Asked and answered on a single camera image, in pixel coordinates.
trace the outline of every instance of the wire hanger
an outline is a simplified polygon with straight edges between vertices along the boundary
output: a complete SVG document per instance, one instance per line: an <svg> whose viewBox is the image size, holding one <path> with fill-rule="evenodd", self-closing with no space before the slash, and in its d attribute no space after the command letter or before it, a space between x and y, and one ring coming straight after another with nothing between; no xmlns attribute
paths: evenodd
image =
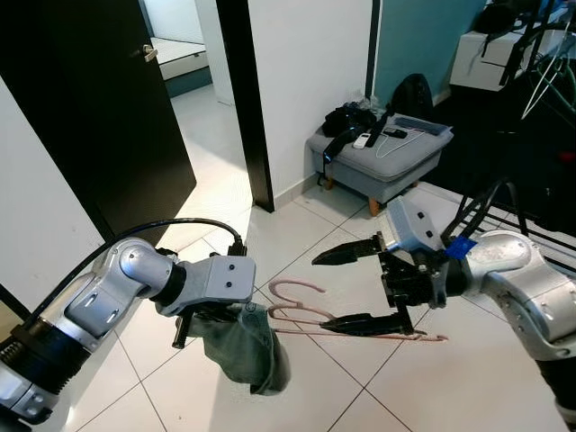
<svg viewBox="0 0 576 432"><path fill-rule="evenodd" d="M321 317L324 317L328 320L335 320L337 318L336 316L334 316L333 314L331 314L330 312L328 312L326 310L314 308L311 306L306 306L306 305L304 305L303 301L301 301L301 300L294 299L292 297L286 296L285 294L279 293L278 292L278 285L280 285L280 284L293 284L293 285L306 286L306 287L311 288L312 290L314 290L318 293L325 293L326 292L325 289L320 288L319 286L317 286L314 283L300 281L298 279L290 279L290 278L274 279L273 281L271 281L268 284L268 288L270 289L270 293L272 293L276 297L284 300L286 303L277 303L277 304L270 306L268 308L268 316L270 318L272 318L274 320L283 320L283 321L289 321L289 322L293 322L293 323L299 322L301 324L312 324L312 325L319 325L320 323L325 322L325 321L319 321L317 319L298 319L298 318L291 318L288 316L286 316L286 317L278 316L277 312L282 311L282 310L297 310L297 311L313 312L313 313L316 313L317 315L320 315ZM322 331L322 330L293 330L293 329L288 329L288 328L274 328L274 331L276 331L278 333L287 333L287 334L293 334L293 335L341 336L344 338L357 338L354 335L347 335L344 333L336 333L336 332ZM396 334L376 335L376 336L364 336L362 338L414 340L414 341L422 341L422 342L442 342L442 341L448 340L448 337L446 337L446 336L441 336L441 335L428 336L428 335L423 334L423 333L418 333L415 335L396 335Z"/></svg>

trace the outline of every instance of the black door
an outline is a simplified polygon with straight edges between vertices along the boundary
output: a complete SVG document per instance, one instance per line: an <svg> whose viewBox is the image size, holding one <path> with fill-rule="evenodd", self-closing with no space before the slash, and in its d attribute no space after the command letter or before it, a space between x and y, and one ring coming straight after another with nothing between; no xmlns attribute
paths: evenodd
<svg viewBox="0 0 576 432"><path fill-rule="evenodd" d="M174 217L196 180L138 0L18 0L0 16L0 73L103 236Z"/></svg>

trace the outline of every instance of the teal wall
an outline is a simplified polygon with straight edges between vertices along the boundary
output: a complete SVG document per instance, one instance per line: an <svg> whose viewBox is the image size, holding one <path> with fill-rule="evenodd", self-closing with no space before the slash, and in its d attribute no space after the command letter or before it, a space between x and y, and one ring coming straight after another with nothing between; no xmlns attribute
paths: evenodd
<svg viewBox="0 0 576 432"><path fill-rule="evenodd" d="M486 0L382 0L374 93L383 104L409 74L426 76L432 95L448 88L460 36Z"/></svg>

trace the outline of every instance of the blue tape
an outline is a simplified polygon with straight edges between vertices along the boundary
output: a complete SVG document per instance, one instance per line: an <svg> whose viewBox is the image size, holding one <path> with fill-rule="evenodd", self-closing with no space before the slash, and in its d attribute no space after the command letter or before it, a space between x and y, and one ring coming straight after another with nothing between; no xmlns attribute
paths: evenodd
<svg viewBox="0 0 576 432"><path fill-rule="evenodd" d="M478 242L474 240L458 236L454 239L454 241L450 244L445 252L451 258L464 259L466 254L470 252L470 249L472 249L477 244Z"/></svg>

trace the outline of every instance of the door handle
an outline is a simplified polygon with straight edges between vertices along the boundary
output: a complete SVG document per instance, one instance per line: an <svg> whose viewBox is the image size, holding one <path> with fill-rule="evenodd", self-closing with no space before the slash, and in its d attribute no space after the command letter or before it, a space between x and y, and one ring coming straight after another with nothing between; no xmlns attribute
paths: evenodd
<svg viewBox="0 0 576 432"><path fill-rule="evenodd" d="M148 44L142 46L142 52L144 53L144 60L147 63L155 59L158 55L158 50Z"/></svg>

